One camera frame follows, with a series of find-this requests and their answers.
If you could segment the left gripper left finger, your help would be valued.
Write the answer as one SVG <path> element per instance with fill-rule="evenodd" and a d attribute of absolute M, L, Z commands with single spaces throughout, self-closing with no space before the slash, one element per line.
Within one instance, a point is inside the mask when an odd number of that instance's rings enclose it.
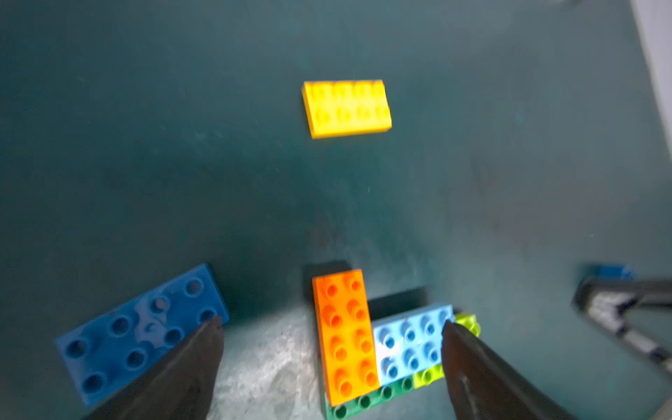
<path fill-rule="evenodd" d="M 222 318 L 201 324 L 89 419 L 205 419 L 224 350 Z"/>

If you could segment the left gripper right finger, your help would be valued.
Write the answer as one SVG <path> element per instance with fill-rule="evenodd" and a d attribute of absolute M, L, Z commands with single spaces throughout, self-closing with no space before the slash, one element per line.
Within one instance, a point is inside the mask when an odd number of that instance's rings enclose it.
<path fill-rule="evenodd" d="M 481 341 L 484 362 L 479 381 L 448 390 L 458 419 L 573 419 Z"/>

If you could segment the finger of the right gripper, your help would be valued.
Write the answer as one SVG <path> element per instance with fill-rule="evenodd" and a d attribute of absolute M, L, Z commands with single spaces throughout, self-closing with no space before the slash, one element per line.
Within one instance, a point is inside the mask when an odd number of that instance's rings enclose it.
<path fill-rule="evenodd" d="M 635 328 L 626 318 L 627 312 L 638 308 L 669 312 L 669 279 L 634 280 L 591 276 L 581 281 L 572 304 L 595 326 L 644 357 L 663 374 L 671 373 L 671 349 Z"/>

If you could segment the lime green lego brick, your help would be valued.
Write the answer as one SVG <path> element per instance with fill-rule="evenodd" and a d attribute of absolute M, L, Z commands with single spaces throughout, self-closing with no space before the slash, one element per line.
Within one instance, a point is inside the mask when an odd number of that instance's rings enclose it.
<path fill-rule="evenodd" d="M 458 314 L 442 330 L 439 362 L 411 376 L 415 390 L 445 380 L 448 390 L 462 390 L 473 380 L 479 381 L 486 367 L 479 334 L 481 326 L 473 314 Z"/>

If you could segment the light blue lego brick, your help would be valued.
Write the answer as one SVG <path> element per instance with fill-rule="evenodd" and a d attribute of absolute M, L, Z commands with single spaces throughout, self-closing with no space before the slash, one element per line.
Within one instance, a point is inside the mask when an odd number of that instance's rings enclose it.
<path fill-rule="evenodd" d="M 444 324 L 454 320 L 450 304 L 434 304 L 373 321 L 380 385 L 441 363 Z"/>

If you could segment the orange lego brick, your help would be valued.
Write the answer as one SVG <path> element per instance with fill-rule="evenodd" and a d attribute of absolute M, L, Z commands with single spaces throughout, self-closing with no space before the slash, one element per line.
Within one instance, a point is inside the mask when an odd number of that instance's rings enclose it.
<path fill-rule="evenodd" d="M 313 278 L 325 393 L 332 407 L 380 388 L 362 271 Z"/>

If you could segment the dark green lego brick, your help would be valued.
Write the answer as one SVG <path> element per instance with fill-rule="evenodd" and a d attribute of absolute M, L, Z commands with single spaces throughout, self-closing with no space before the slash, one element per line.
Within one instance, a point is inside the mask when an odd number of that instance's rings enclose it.
<path fill-rule="evenodd" d="M 413 376 L 407 376 L 404 379 L 395 381 L 381 387 L 361 397 L 332 407 L 330 402 L 325 401 L 325 419 L 343 420 L 351 419 L 354 416 L 371 411 L 374 407 L 386 404 L 398 397 L 410 393 L 414 390 Z"/>

